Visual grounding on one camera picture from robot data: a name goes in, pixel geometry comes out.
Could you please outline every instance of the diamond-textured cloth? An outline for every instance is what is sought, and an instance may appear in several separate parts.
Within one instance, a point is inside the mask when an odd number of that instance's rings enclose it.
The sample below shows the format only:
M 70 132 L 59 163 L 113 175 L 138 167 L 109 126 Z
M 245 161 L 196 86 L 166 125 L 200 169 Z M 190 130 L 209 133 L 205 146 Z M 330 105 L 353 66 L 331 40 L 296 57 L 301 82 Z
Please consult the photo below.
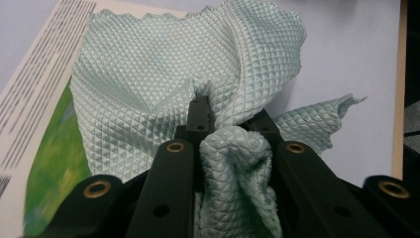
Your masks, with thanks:
M 208 95 L 216 127 L 240 124 L 300 70 L 305 31 L 271 3 L 226 1 L 177 19 L 91 16 L 71 82 L 89 168 L 128 180 Z

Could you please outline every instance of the microfiber cloth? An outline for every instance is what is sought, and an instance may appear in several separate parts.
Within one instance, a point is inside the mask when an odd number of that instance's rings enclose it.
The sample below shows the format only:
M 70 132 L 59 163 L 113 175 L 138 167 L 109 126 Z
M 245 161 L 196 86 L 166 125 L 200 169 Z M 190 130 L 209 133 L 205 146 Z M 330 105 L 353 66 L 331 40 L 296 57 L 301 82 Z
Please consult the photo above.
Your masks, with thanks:
M 218 130 L 200 146 L 205 192 L 196 194 L 195 236 L 280 237 L 269 144 L 235 125 L 299 72 L 305 36 L 297 14 L 256 0 L 227 0 L 182 19 L 92 15 L 71 81 L 92 173 L 126 181 L 149 169 L 158 146 L 186 124 L 189 101 L 208 96 Z M 321 153 L 357 102 L 349 95 L 274 121 L 283 138 Z

